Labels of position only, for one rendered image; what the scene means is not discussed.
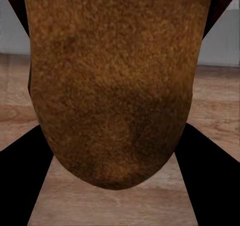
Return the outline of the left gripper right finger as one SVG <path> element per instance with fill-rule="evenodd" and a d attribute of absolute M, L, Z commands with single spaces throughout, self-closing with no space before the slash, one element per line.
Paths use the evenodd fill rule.
<path fill-rule="evenodd" d="M 189 123 L 174 152 L 198 226 L 240 226 L 240 162 Z"/>

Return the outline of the sandal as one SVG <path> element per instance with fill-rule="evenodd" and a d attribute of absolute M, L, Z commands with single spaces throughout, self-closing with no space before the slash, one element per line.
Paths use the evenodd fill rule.
<path fill-rule="evenodd" d="M 8 0 L 28 92 L 62 166 L 105 190 L 145 182 L 189 116 L 202 40 L 232 0 Z"/>

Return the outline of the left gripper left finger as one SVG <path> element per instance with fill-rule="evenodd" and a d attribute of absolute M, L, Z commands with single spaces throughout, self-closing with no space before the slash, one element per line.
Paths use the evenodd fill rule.
<path fill-rule="evenodd" d="M 53 156 L 40 125 L 0 152 L 0 226 L 27 226 Z"/>

